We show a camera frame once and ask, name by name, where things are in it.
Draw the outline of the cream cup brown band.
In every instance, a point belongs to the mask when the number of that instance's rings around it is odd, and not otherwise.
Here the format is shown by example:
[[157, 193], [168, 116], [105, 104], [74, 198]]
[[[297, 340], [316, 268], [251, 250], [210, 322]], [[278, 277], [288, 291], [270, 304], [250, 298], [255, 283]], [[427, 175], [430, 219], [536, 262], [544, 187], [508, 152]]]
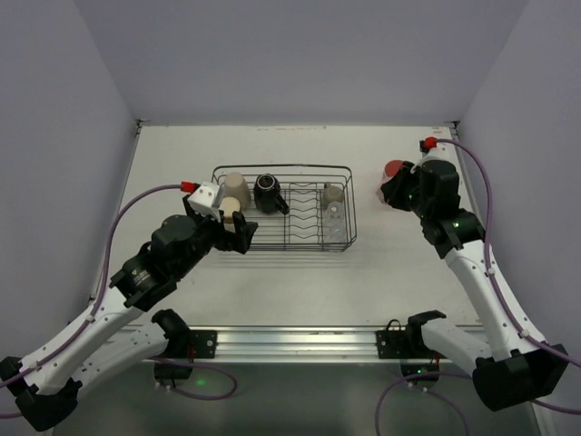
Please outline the cream cup brown band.
[[223, 221], [227, 224], [233, 223], [233, 214], [241, 211], [240, 201], [231, 196], [222, 198], [219, 210], [222, 212]]

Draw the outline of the salmon pink plastic cup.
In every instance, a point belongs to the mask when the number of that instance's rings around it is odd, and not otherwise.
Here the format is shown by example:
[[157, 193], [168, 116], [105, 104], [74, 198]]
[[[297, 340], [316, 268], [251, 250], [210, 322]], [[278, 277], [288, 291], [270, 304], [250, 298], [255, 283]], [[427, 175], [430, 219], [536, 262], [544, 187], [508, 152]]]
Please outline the salmon pink plastic cup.
[[402, 160], [391, 160], [385, 164], [377, 189], [377, 196], [382, 204], [387, 203], [387, 201], [385, 200], [385, 196], [382, 192], [383, 185], [393, 179], [393, 177], [398, 173], [402, 165], [403, 165]]

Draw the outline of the black mug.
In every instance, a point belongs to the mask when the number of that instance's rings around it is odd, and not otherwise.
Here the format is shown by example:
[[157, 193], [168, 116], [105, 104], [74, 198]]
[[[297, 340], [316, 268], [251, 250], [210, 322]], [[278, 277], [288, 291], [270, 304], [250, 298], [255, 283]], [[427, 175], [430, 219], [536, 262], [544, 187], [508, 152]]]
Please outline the black mug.
[[290, 212], [290, 207], [281, 194], [278, 179], [270, 173], [258, 176], [253, 187], [253, 195], [256, 208], [261, 213], [287, 215]]

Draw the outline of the beige tall cup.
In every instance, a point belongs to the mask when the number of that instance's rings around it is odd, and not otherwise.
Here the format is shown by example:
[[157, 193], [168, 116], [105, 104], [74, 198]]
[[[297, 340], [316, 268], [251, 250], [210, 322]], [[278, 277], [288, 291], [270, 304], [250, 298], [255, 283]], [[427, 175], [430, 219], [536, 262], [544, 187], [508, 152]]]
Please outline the beige tall cup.
[[242, 209], [246, 209], [250, 206], [250, 188], [246, 182], [246, 179], [241, 173], [228, 173], [225, 176], [223, 187], [225, 196], [235, 198], [240, 203]]

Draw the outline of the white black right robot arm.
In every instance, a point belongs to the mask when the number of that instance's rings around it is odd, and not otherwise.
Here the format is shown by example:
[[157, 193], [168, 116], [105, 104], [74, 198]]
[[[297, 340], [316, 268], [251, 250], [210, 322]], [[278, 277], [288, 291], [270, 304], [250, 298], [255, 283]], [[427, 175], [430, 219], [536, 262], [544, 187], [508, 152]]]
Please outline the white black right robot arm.
[[485, 253], [484, 227], [460, 205], [455, 165], [404, 161], [380, 190], [389, 206], [419, 218], [424, 238], [462, 285], [487, 337], [479, 341], [444, 313], [429, 311], [409, 317], [410, 348], [453, 361], [492, 411], [551, 394], [568, 365], [566, 350], [545, 341]]

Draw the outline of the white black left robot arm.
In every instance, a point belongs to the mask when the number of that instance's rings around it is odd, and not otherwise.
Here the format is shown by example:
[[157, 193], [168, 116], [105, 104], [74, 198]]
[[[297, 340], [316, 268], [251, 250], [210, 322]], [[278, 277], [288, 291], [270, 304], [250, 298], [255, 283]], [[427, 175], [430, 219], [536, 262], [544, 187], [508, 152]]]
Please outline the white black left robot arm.
[[51, 341], [25, 357], [1, 361], [1, 384], [19, 416], [36, 431], [64, 421], [89, 386], [144, 359], [180, 350], [189, 329], [173, 310], [157, 312], [125, 341], [110, 339], [174, 292], [178, 282], [211, 250], [245, 254], [258, 230], [243, 213], [231, 215], [183, 199], [186, 213], [166, 218], [149, 242], [113, 275], [108, 289]]

